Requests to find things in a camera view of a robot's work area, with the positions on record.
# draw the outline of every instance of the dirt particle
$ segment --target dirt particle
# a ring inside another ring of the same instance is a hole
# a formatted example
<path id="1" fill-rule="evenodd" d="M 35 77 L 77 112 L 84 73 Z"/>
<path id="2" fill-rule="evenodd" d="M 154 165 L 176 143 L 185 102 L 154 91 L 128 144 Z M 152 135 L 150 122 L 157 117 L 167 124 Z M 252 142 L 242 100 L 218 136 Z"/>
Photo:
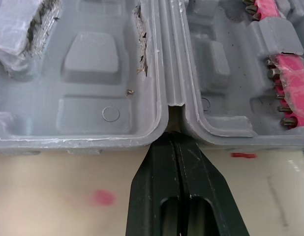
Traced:
<path id="1" fill-rule="evenodd" d="M 127 96 L 128 96 L 128 95 L 133 95 L 133 94 L 134 94 L 134 91 L 133 91 L 133 90 L 130 90 L 130 89 L 127 89 L 127 93 L 126 93 L 126 94 L 127 94 Z"/>

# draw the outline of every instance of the plastic tray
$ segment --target plastic tray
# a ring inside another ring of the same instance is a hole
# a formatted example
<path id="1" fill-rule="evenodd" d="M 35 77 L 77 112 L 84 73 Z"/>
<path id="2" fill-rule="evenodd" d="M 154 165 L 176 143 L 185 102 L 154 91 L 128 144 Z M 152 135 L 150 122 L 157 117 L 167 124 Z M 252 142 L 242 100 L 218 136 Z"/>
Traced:
<path id="1" fill-rule="evenodd" d="M 0 152 L 100 152 L 157 139 L 168 121 L 158 2 L 38 1 L 61 5 L 41 51 L 0 41 Z M 0 0 L 0 32 L 6 9 L 18 12 L 24 3 Z M 41 16 L 36 10 L 28 12 L 33 19 Z M 12 34 L 29 37 L 4 35 Z"/>
<path id="2" fill-rule="evenodd" d="M 182 129 L 203 148 L 304 148 L 304 127 L 288 130 L 280 124 L 283 114 L 264 65 L 269 55 L 304 55 L 304 1 L 281 1 L 287 19 L 282 14 L 259 22 L 252 22 L 241 0 L 170 4 L 179 24 L 174 35 Z"/>

